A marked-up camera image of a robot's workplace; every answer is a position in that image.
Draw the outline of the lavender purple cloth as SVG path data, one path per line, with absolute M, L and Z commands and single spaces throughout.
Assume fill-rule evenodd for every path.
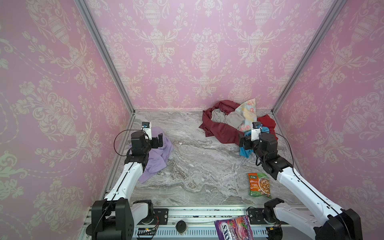
M 158 138 L 159 134 L 163 134 L 164 145 L 158 149 L 151 148 L 150 140 L 142 129 L 131 134 L 131 146 L 125 160 L 125 171 L 131 184 L 143 184 L 166 168 L 174 148 L 161 128 L 152 129 L 152 137 Z

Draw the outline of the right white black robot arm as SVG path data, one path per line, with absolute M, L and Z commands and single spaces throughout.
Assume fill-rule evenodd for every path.
M 239 146 L 253 150 L 265 172 L 288 188 L 311 212 L 304 214 L 275 198 L 264 204 L 266 222 L 287 223 L 312 240 L 363 239 L 359 214 L 352 209 L 343 209 L 305 180 L 293 163 L 278 154 L 278 142 L 273 134 L 241 137 Z

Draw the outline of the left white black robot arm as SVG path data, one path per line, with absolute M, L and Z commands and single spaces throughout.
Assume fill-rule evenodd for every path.
M 131 134 L 132 146 L 125 155 L 125 165 L 115 186 L 102 200 L 91 207 L 91 224 L 86 234 L 93 240 L 130 240 L 139 223 L 155 226 L 144 234 L 153 237 L 160 220 L 152 201 L 141 200 L 130 204 L 135 185 L 149 162 L 151 149 L 163 146 L 163 134 L 152 137 L 150 129 Z

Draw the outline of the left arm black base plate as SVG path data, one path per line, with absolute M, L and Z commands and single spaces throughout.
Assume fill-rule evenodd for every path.
M 169 209 L 166 208 L 155 208 L 154 209 L 154 216 L 151 218 L 151 221 L 149 220 L 143 220 L 141 223 L 143 225 L 167 225 L 169 219 Z

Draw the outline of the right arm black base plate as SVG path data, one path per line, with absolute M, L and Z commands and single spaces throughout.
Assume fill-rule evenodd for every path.
M 269 222 L 265 220 L 263 208 L 248 207 L 246 209 L 246 215 L 248 216 L 251 225 L 269 224 Z

